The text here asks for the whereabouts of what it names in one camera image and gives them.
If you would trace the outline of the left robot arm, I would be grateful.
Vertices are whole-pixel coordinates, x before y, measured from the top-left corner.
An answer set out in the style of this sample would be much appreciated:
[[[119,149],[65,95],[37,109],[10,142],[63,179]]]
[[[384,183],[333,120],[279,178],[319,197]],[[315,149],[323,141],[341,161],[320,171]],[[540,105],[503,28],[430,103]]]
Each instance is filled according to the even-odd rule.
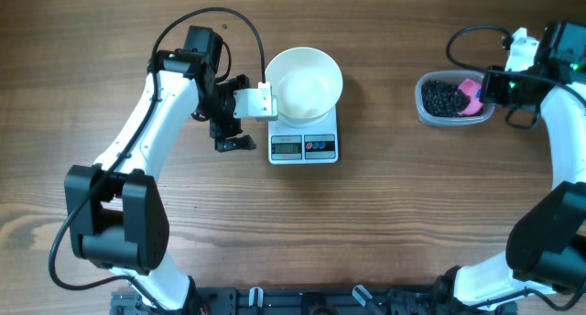
[[[136,310],[149,314],[205,314],[209,308],[192,277],[168,254],[169,222],[157,180],[188,118],[207,122],[218,152],[252,150],[236,105],[254,89],[245,75],[218,73],[228,45],[213,29],[189,28],[182,48],[155,49],[143,94],[115,141],[90,166],[65,177],[68,217],[58,232],[73,254],[113,272],[136,292]]]

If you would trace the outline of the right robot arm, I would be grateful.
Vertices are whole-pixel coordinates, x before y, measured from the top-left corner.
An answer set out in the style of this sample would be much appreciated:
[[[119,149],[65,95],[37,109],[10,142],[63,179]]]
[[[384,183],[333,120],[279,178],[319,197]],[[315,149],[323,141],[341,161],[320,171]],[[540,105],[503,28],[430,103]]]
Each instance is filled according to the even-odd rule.
[[[509,116],[532,114],[526,129],[547,129],[549,192],[512,228],[505,249],[475,265],[439,276],[429,293],[430,314],[514,314],[520,299],[536,297],[551,310],[574,308],[585,294],[585,26],[548,23],[539,39],[522,29],[488,26],[502,36],[503,66],[478,67],[452,54],[456,40],[483,25],[456,31],[447,59],[483,74],[479,99]]]

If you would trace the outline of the pink scoop with blue handle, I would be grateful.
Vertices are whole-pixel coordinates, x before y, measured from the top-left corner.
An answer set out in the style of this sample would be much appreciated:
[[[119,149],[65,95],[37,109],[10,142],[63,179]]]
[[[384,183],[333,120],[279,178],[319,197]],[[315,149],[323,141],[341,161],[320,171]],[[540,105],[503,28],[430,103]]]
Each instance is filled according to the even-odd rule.
[[[464,80],[458,87],[458,90],[468,101],[467,106],[458,112],[459,116],[473,116],[481,112],[483,103],[480,101],[482,85],[472,79]]]

